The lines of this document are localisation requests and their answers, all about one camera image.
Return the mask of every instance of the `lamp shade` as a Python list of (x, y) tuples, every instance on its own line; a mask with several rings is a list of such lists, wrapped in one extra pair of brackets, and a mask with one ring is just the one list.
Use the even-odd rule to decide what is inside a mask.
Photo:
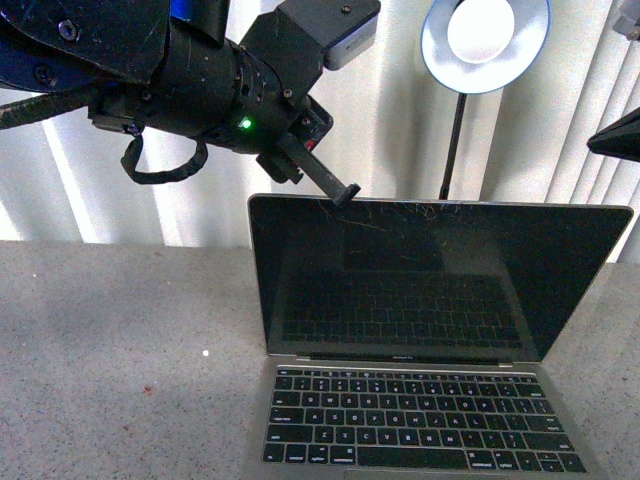
[(529, 68), (550, 23), (549, 0), (434, 0), (422, 29), (422, 56), (445, 87), (490, 92)]

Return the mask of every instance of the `robotic arm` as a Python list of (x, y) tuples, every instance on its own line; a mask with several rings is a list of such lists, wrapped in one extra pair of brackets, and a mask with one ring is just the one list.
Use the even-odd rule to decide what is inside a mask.
[[(377, 0), (286, 0), (240, 45), (225, 38), (230, 0), (0, 0), (0, 87), (40, 92), (0, 106), (0, 129), (88, 107), (100, 129), (132, 135), (122, 158), (140, 184), (184, 180), (207, 144), (258, 154), (279, 183), (306, 173), (336, 205), (345, 186), (312, 153), (333, 125), (308, 95), (372, 43)], [(136, 170), (145, 127), (196, 141), (167, 172)]]

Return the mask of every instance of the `function key row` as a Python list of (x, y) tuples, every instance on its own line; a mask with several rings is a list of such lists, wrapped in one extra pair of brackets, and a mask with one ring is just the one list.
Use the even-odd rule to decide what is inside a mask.
[(328, 378), (380, 378), (399, 380), (450, 380), (454, 382), (507, 382), (507, 383), (538, 383), (533, 375), (461, 375), (447, 373), (392, 373), (392, 372), (358, 372), (338, 370), (298, 370), (280, 369), (279, 376), (308, 376)]

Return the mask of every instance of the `laptop keyboard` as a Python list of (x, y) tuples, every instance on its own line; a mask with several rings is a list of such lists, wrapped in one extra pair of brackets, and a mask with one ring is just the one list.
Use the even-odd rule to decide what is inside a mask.
[(281, 368), (263, 461), (585, 472), (531, 375)]
[(285, 341), (522, 347), (497, 277), (320, 271), (292, 288)]

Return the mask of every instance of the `screw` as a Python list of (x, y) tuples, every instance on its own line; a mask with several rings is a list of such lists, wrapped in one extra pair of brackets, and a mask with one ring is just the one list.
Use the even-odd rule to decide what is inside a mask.
[(640, 27), (634, 27), (628, 34), (627, 40), (633, 42), (640, 38)]
[(71, 20), (64, 20), (58, 24), (58, 33), (67, 42), (77, 42), (80, 38), (78, 27)]
[(37, 65), (33, 69), (33, 76), (41, 85), (50, 87), (56, 84), (56, 76), (49, 65)]
[(153, 94), (145, 88), (144, 90), (142, 90), (142, 92), (140, 92), (140, 98), (143, 102), (150, 102), (153, 98)]

